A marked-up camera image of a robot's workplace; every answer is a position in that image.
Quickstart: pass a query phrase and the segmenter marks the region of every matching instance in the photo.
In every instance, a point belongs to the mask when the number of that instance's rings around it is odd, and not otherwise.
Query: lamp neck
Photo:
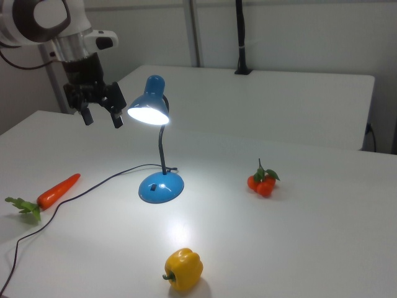
[[[169,103],[165,95],[163,95],[163,101],[166,103],[167,110],[169,111]],[[160,152],[161,169],[163,171],[163,175],[167,175],[166,160],[164,159],[164,150],[163,150],[163,132],[165,128],[166,128],[165,124],[162,125],[159,133],[159,152]]]

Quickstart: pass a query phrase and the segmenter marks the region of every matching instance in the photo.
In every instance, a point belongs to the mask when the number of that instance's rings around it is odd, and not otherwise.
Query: pepper stem
[[[168,281],[168,280],[172,280],[175,281],[175,274],[173,272],[170,272],[169,275],[163,274],[163,278]]]

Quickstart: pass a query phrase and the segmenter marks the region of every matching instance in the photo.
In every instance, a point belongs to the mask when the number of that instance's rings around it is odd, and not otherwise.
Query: lamp shade
[[[163,101],[164,79],[153,75],[146,81],[143,95],[133,101],[128,115],[148,124],[164,125],[169,122],[168,109]]]

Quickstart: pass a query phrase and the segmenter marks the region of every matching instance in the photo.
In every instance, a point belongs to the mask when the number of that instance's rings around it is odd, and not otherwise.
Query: carrot
[[[13,197],[8,197],[6,202],[10,202],[13,206],[21,209],[19,213],[33,213],[34,217],[40,221],[40,209],[45,210],[51,207],[56,200],[63,196],[77,182],[79,178],[80,174],[74,174],[68,179],[39,195],[37,198],[37,204],[27,202],[21,198],[14,199]]]
[[[63,196],[65,192],[77,182],[79,178],[80,174],[74,174],[65,181],[62,181],[53,188],[44,192],[37,198],[37,205],[43,210],[50,208],[52,204],[56,202],[56,200]]]

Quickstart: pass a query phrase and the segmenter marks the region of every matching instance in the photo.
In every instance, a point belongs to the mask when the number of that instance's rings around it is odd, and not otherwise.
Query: lamp base
[[[145,178],[139,186],[138,194],[147,203],[159,204],[175,199],[184,189],[182,178],[172,172],[154,173]]]

